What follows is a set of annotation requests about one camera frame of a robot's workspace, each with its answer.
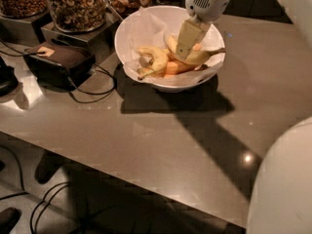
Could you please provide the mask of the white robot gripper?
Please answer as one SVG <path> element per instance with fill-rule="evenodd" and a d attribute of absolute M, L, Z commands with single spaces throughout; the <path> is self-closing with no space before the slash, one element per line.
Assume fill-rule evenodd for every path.
<path fill-rule="evenodd" d="M 185 0 L 190 19 L 185 20 L 177 36 L 175 54 L 185 60 L 196 44 L 205 38 L 210 23 L 225 11 L 230 0 Z"/>

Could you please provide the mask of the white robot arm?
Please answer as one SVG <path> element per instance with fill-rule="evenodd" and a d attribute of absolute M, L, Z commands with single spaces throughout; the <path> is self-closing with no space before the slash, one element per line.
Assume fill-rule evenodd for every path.
<path fill-rule="evenodd" d="M 312 114 L 312 50 L 294 1 L 230 0 L 220 25 L 227 63 L 218 77 L 183 96 L 175 163 L 187 234 L 245 234 L 262 158 L 289 127 Z"/>

